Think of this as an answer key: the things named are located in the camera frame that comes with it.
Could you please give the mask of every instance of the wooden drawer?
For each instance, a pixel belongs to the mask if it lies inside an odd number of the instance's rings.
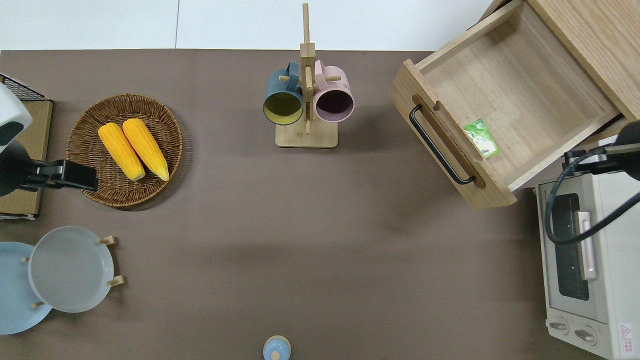
[[[514,190],[619,113],[522,0],[418,64],[406,60],[389,95],[476,209],[514,203]],[[477,119],[500,149],[490,158],[463,130]]]

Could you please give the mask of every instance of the mug handle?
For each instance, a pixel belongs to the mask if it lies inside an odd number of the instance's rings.
[[[329,85],[326,83],[326,80],[324,79],[324,64],[321,60],[316,60],[316,71],[314,74],[314,79],[320,91],[329,87]]]
[[[300,65],[294,61],[289,61],[287,66],[287,76],[289,80],[287,81],[287,91],[295,92],[296,86],[298,86],[298,78],[300,73]]]

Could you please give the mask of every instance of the yellow corn cob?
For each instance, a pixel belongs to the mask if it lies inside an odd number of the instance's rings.
[[[116,164],[122,169],[124,174],[131,180],[140,180],[145,175],[145,170],[131,145],[124,137],[120,126],[114,122],[109,122],[98,129],[100,140],[107,148]]]
[[[166,165],[166,160],[145,123],[140,119],[129,119],[122,124],[122,129],[129,143],[149,170],[162,180],[169,181],[169,168]]]

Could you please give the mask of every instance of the oven window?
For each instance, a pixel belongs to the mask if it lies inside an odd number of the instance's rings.
[[[552,224],[558,238],[571,238],[576,233],[573,214],[580,209],[578,195],[558,195],[554,206]],[[556,267],[560,294],[578,300],[589,300],[589,286],[580,277],[579,243],[556,245]]]

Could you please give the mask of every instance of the warning label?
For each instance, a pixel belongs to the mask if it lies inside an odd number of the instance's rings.
[[[618,331],[620,332],[620,345],[622,346],[622,354],[633,355],[634,354],[634,339],[633,332],[631,331],[630,323],[619,323]]]

